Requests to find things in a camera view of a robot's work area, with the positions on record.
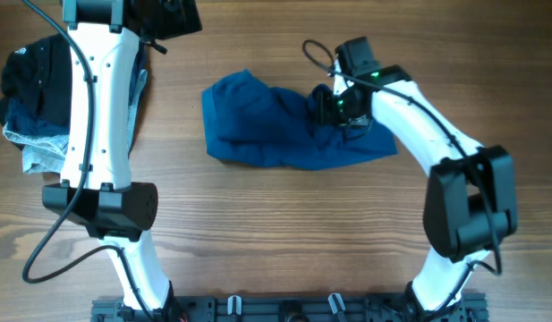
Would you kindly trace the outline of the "blue polo shirt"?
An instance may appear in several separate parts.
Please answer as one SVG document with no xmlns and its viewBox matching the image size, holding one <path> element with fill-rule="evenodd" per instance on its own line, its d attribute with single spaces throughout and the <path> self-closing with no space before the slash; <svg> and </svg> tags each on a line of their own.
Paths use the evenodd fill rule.
<svg viewBox="0 0 552 322">
<path fill-rule="evenodd" d="M 331 92 L 320 84 L 303 96 L 269 87 L 248 70 L 230 74 L 202 93 L 207 152 L 226 162 L 311 171 L 397 154 L 383 125 L 355 130 L 317 123 L 317 94 Z"/>
</svg>

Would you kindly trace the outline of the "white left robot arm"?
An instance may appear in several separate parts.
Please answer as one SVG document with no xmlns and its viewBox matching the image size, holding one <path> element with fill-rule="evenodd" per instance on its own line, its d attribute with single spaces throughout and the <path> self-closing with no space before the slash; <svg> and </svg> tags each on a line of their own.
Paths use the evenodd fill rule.
<svg viewBox="0 0 552 322">
<path fill-rule="evenodd" d="M 187 313 L 163 272 L 151 228 L 157 187 L 134 182 L 128 137 L 132 69 L 143 45 L 201 30 L 193 0 L 65 1 L 61 35 L 72 59 L 69 148 L 43 205 L 83 226 L 109 254 L 124 295 L 97 301 L 95 321 L 184 321 Z"/>
</svg>

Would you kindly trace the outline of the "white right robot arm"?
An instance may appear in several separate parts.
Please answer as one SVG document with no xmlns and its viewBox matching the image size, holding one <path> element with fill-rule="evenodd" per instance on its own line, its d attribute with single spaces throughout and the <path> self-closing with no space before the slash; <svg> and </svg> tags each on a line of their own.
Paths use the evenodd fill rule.
<svg viewBox="0 0 552 322">
<path fill-rule="evenodd" d="M 334 97 L 369 91 L 373 121 L 390 130 L 428 176 L 423 228 L 430 244 L 421 271 L 408 283 L 406 311 L 427 321 L 454 310 L 473 271 L 503 268 L 500 244 L 516 232 L 514 161 L 501 146 L 486 148 L 451 124 L 419 85 L 394 65 L 360 77 L 326 67 Z"/>
</svg>

